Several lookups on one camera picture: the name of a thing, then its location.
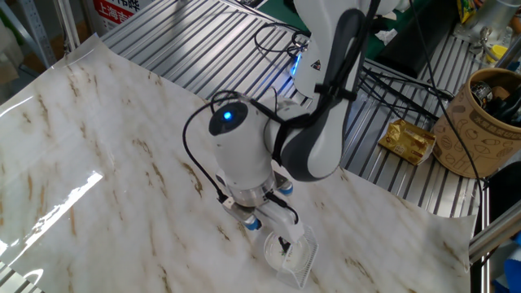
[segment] marble-patterned surface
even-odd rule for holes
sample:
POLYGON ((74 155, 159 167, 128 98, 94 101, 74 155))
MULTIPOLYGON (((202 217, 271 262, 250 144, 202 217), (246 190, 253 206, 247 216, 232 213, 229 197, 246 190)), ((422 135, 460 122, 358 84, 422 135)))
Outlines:
MULTIPOLYGON (((204 101, 92 37, 0 107, 0 260, 47 293, 290 292, 269 231, 215 200, 184 152, 204 101)), ((217 169, 205 112, 189 143, 217 169)), ((305 292, 468 292, 474 217, 445 219, 343 170, 295 183, 320 243, 305 292)))

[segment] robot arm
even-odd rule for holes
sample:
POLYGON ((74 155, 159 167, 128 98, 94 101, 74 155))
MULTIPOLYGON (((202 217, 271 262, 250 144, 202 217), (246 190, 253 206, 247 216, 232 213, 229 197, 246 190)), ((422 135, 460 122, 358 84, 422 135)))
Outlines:
POLYGON ((255 229, 260 220, 290 243, 304 234, 296 212, 274 197, 273 192, 281 188, 271 167, 272 157, 297 181, 317 181, 336 170, 369 23, 356 9, 340 16, 313 113, 291 100, 274 105, 273 101, 260 104, 241 98, 212 116, 209 132, 222 171, 217 179, 231 195, 223 206, 246 227, 255 229))
MULTIPOLYGON (((330 54, 340 16, 349 9, 367 14, 370 0, 294 0, 296 10, 311 32, 308 48, 302 53, 299 66, 292 72, 296 89, 304 96, 318 98, 314 86, 322 82, 329 68, 330 54)), ((386 15, 403 0, 385 0, 379 4, 377 15, 386 15)))

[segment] transparent plastic container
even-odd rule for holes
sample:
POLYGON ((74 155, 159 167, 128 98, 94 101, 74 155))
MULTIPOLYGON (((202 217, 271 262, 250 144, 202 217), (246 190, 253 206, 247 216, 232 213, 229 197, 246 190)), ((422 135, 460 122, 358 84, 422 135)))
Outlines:
POLYGON ((298 245, 290 245, 287 253, 281 256, 278 236, 272 233, 265 242, 265 257, 268 264, 277 270, 279 281, 301 290, 306 285, 318 251, 318 243, 311 227, 304 225, 304 236, 298 245))

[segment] gold packet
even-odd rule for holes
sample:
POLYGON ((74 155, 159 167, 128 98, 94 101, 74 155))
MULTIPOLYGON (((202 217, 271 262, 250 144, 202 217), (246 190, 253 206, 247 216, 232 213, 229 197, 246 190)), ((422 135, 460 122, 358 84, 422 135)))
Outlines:
POLYGON ((399 119, 389 124, 379 144, 413 165, 421 164, 432 153, 436 136, 399 119))

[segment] brown paper cup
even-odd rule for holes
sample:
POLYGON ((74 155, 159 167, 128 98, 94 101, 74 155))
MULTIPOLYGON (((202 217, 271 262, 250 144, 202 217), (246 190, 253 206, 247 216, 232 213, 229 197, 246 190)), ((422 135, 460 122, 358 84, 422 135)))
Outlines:
MULTIPOLYGON (((513 92, 521 84, 521 76, 499 68, 479 70, 463 85, 447 108, 447 114, 471 153, 479 176, 486 177, 521 149, 521 128, 496 120, 478 105, 471 93, 471 82, 477 81, 484 81, 491 87, 500 85, 513 92)), ((437 137, 433 153, 440 163, 456 174, 475 178, 471 162, 445 116, 436 122, 433 133, 437 137)))

